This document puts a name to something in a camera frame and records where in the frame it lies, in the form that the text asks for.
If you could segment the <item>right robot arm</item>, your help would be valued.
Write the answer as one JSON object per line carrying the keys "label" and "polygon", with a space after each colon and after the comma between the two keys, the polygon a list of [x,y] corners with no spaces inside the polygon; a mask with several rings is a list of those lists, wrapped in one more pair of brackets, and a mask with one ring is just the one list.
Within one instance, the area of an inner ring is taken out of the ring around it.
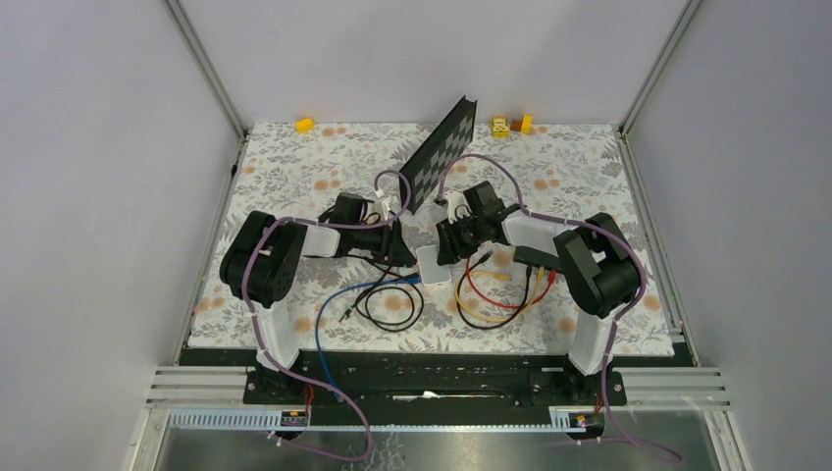
{"label": "right robot arm", "polygon": [[615,220],[600,212],[568,222],[521,203],[506,205],[489,182],[436,201],[447,211],[436,225],[439,265],[455,264],[482,244],[496,242],[515,247],[525,263],[563,277],[579,316],[562,388],[572,402],[590,402],[611,362],[607,344],[614,313],[633,302],[645,283],[644,270]]}

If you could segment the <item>white network switch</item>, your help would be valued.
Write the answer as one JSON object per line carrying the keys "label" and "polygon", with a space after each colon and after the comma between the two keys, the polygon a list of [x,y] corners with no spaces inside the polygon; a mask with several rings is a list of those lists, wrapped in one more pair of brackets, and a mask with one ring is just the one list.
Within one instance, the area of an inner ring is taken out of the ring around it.
{"label": "white network switch", "polygon": [[450,269],[438,263],[439,247],[427,245],[416,250],[416,260],[421,283],[425,287],[447,284],[451,281]]}

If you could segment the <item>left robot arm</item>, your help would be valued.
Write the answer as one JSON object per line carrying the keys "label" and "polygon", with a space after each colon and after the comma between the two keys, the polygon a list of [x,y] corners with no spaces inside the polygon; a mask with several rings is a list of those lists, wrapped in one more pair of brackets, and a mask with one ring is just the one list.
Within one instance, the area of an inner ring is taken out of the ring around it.
{"label": "left robot arm", "polygon": [[342,192],[315,221],[254,210],[237,232],[219,270],[232,295],[251,310],[257,360],[272,369],[267,391],[282,403],[301,397],[304,378],[291,366],[299,354],[287,297],[303,257],[341,258],[360,250],[388,267],[413,267],[402,225],[376,202]]}

